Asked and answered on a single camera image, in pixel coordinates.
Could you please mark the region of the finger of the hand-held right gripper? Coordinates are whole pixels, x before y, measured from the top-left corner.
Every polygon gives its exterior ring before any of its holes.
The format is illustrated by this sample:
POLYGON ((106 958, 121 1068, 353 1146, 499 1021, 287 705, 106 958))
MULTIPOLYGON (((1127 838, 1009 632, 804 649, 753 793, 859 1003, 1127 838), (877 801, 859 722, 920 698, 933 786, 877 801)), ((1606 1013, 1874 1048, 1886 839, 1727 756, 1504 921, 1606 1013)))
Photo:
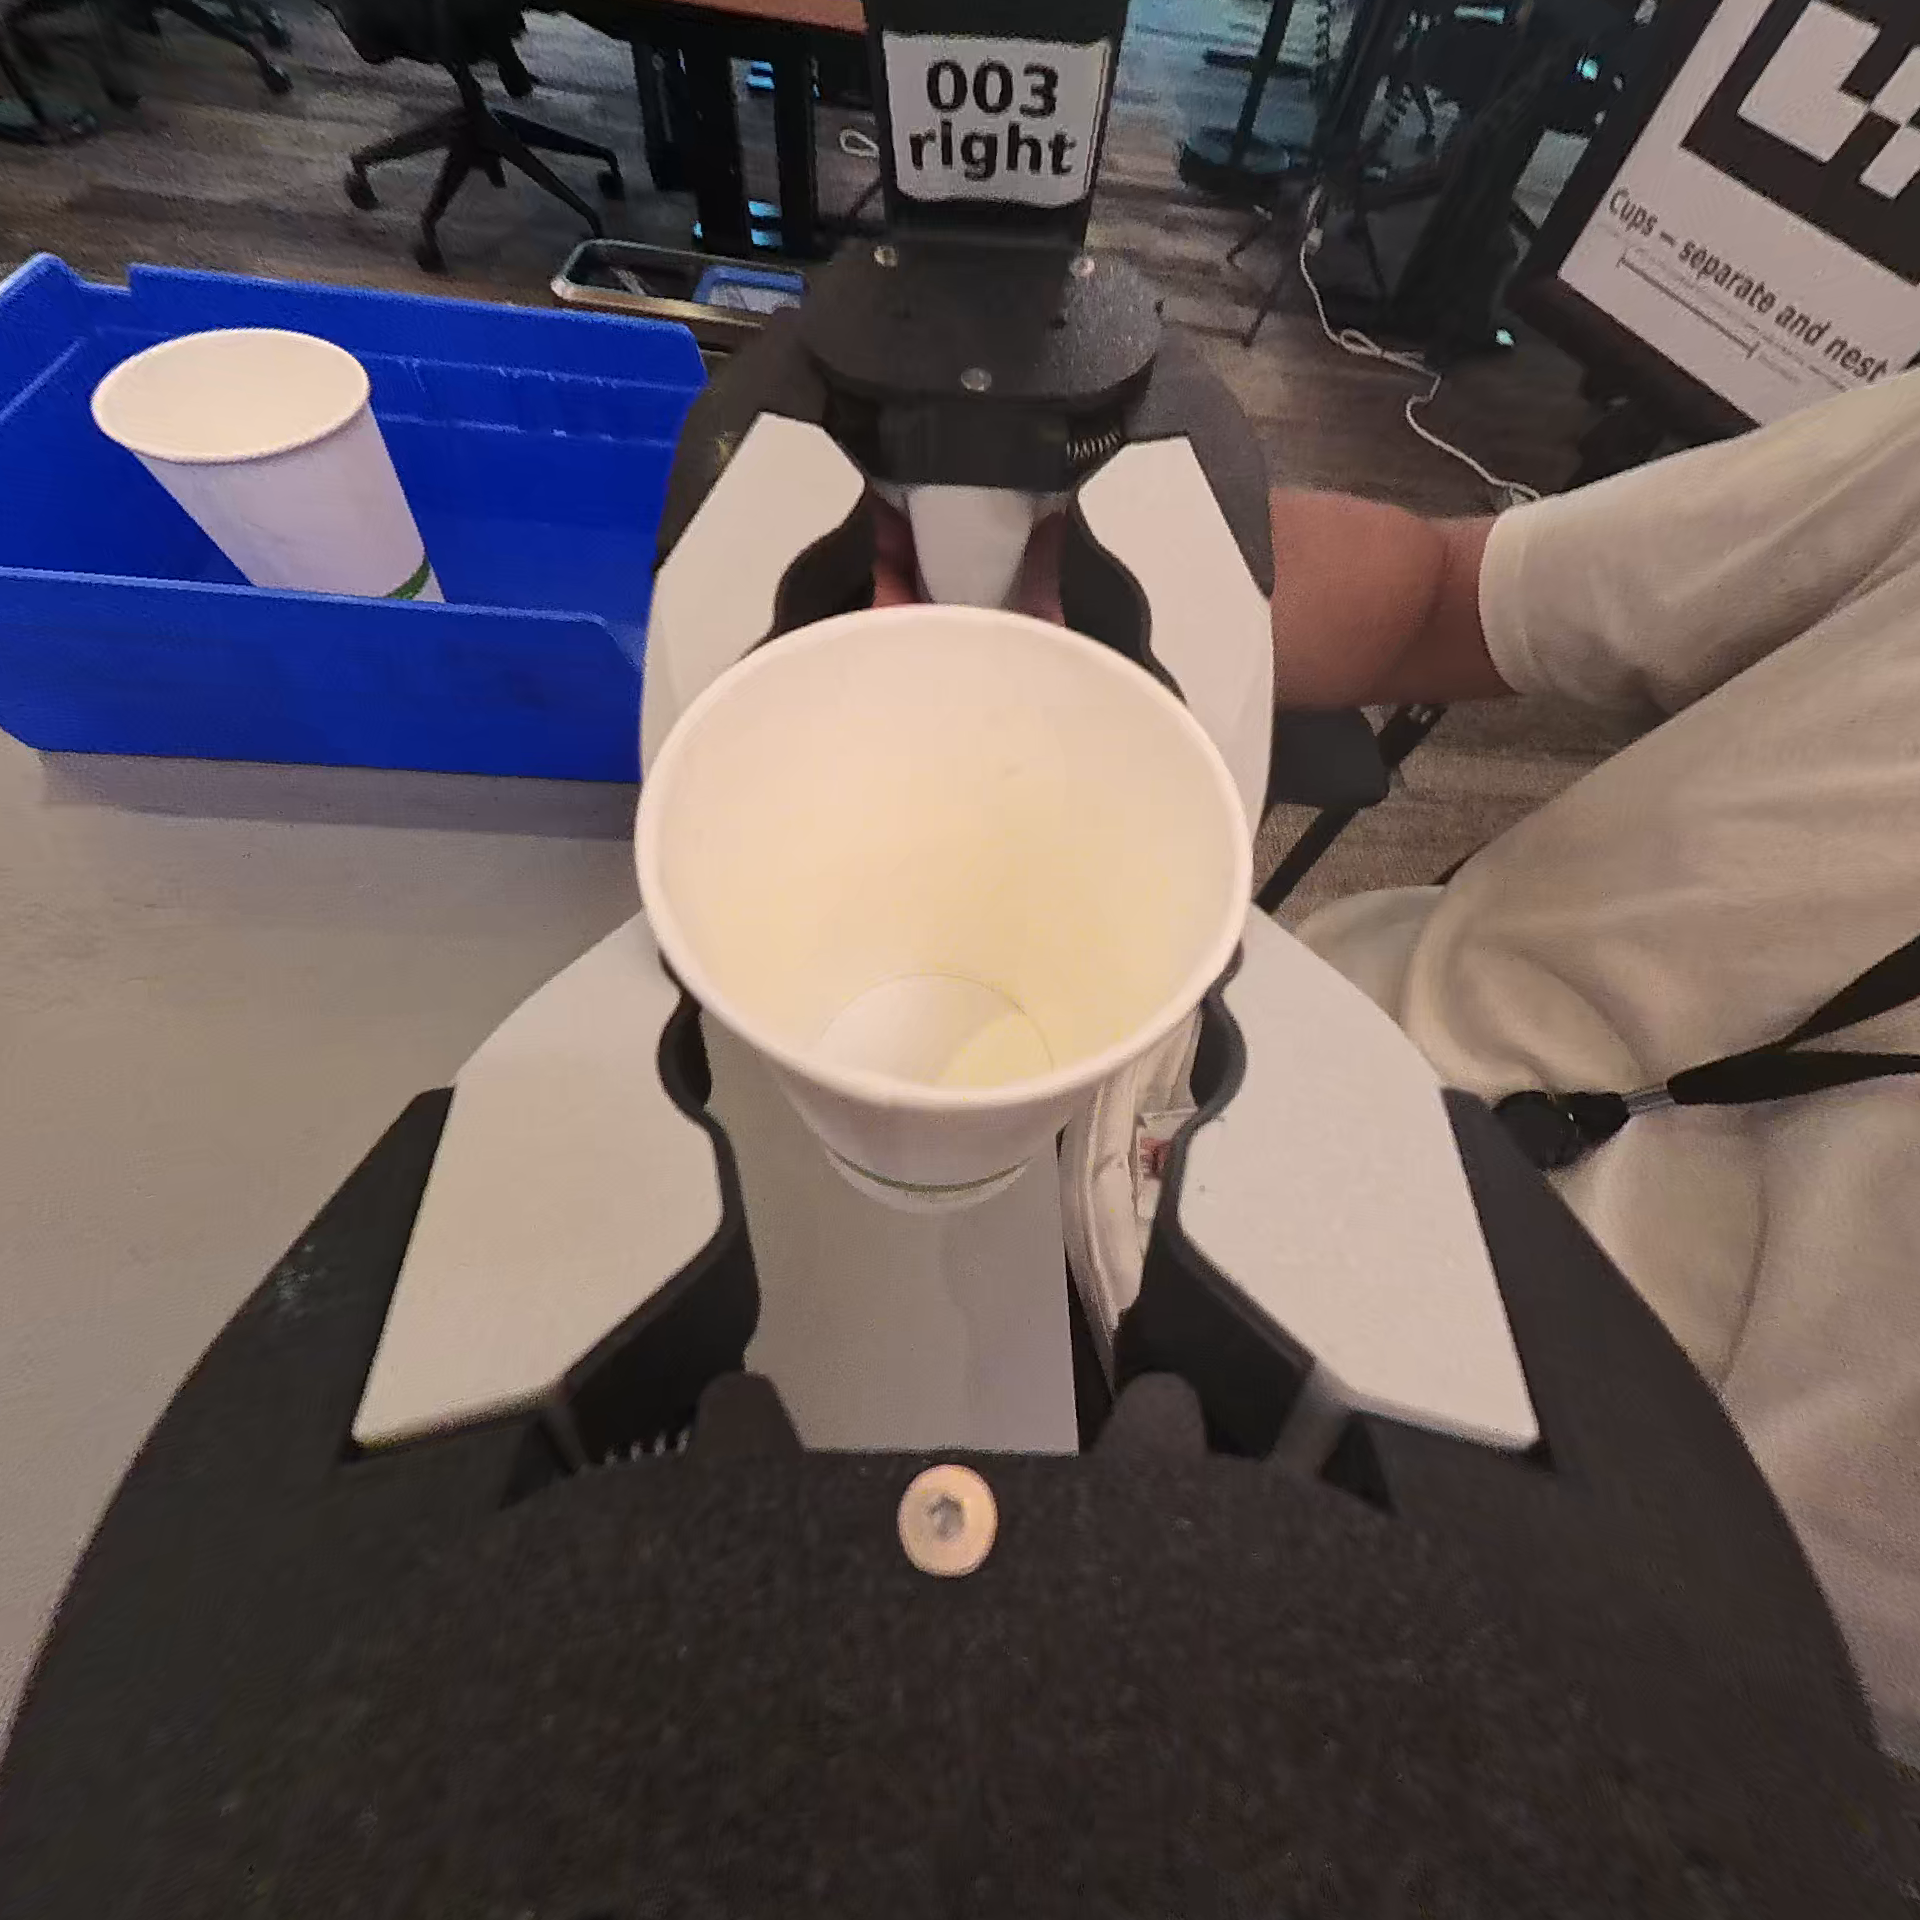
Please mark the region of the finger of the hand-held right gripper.
POLYGON ((640 671, 640 775, 737 659, 873 589, 873 489, 819 423, 764 415, 654 576, 640 671))
POLYGON ((1074 495, 1061 546, 1070 629, 1176 692, 1267 813, 1274 642, 1259 586, 1186 438, 1123 445, 1074 495))

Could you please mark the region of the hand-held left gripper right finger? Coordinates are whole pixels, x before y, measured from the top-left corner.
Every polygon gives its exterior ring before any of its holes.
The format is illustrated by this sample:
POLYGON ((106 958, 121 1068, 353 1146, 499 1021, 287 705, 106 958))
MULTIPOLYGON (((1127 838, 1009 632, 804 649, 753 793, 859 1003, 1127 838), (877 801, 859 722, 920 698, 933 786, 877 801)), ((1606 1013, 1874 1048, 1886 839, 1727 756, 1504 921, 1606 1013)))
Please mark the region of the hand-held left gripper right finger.
POLYGON ((1434 1071, 1260 912, 1203 1003, 1197 1113, 1146 1252, 1146 1372, 1194 1392, 1211 1445, 1306 1475, 1364 1421, 1541 1442, 1434 1071))

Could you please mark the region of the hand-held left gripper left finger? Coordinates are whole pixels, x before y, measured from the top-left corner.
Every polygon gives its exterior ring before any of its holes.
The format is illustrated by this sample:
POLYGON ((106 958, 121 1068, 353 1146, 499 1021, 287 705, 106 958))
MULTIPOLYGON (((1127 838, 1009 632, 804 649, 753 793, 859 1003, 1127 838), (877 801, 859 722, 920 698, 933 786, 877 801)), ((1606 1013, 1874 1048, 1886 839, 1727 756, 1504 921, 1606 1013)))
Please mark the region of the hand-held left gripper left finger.
POLYGON ((631 918, 460 1068, 353 1436, 533 1413, 571 1459, 690 1429, 757 1272, 701 1011, 631 918))

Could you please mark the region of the green-banded white paper cup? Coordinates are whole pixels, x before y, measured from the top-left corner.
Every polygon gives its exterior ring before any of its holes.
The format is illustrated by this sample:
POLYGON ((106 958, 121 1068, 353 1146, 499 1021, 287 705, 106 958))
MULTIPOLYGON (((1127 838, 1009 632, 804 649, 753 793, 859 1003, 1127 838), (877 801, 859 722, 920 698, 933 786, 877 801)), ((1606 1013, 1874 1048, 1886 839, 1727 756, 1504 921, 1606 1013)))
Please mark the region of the green-banded white paper cup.
POLYGON ((131 355, 91 391, 136 455, 256 589, 444 603, 444 586, 341 346, 210 329, 131 355))
POLYGON ((959 1212, 1200 1008, 1251 828, 1139 662, 1006 612, 797 629, 667 731, 639 802, 661 959, 859 1192, 959 1212))

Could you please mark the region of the blue plastic bin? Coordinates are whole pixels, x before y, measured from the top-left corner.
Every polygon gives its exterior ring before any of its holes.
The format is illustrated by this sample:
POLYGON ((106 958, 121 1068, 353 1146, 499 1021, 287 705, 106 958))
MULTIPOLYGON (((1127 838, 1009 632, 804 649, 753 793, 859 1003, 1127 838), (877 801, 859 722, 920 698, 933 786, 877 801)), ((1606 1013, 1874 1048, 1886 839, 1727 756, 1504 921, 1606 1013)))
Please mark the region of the blue plastic bin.
POLYGON ((681 322, 54 253, 3 279, 3 731, 44 755, 639 779, 667 483, 706 386, 681 322), (253 589, 91 391, 226 325, 331 339, 450 598, 253 589))

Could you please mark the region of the black office chair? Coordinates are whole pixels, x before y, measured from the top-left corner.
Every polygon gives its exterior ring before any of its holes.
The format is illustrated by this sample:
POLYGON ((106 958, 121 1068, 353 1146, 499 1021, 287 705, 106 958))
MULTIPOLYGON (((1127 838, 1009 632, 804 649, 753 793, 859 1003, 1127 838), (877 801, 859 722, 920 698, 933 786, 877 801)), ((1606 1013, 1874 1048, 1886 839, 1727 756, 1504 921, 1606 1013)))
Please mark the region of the black office chair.
POLYGON ((1344 831, 1389 798, 1396 775, 1427 746, 1446 713, 1446 705, 1400 705, 1380 729, 1364 709, 1274 716, 1260 828, 1286 809, 1309 809, 1311 821, 1254 892, 1254 902, 1270 918, 1303 885, 1344 831))

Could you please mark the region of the grey metal floor tray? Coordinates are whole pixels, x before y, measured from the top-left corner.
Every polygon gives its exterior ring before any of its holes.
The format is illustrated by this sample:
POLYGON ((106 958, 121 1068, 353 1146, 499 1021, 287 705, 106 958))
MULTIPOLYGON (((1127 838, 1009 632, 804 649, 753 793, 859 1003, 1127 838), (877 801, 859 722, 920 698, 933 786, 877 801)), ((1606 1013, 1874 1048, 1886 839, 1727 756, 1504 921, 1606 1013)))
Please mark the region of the grey metal floor tray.
POLYGON ((733 355, 776 313, 804 305, 809 276, 696 248, 590 236, 566 253, 551 296, 596 313, 684 325, 704 355, 733 355))

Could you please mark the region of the black swivel chair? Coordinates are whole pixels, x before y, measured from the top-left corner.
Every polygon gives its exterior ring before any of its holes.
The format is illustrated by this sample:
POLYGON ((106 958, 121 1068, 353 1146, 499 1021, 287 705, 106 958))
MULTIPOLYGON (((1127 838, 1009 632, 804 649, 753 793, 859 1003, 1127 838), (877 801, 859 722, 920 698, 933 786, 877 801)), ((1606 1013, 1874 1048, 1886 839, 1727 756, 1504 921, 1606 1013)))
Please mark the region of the black swivel chair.
POLYGON ((511 101, 534 91, 533 72, 519 53, 526 3, 327 3, 353 49, 369 66, 416 62, 444 72, 454 82, 457 106, 411 123, 350 158, 344 191, 361 212, 379 209, 371 171, 379 166, 440 153, 436 189, 420 212, 416 259, 429 275, 446 275, 440 225, 470 178, 507 189, 519 171, 546 198, 576 212, 596 242, 607 241, 607 221, 584 201, 546 158, 593 161, 597 191, 609 202, 626 198, 626 178, 611 149, 530 119, 516 109, 493 106, 480 72, 493 68, 511 101))

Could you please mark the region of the black framed poster sign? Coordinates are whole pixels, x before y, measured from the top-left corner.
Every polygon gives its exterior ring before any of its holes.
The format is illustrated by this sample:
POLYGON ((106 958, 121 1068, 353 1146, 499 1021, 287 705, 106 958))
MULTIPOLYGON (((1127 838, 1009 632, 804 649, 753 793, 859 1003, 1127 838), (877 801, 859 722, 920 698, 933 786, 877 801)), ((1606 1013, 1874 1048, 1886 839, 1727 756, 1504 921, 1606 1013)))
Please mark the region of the black framed poster sign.
POLYGON ((1917 365, 1917 5, 1661 3, 1514 311, 1707 438, 1917 365))

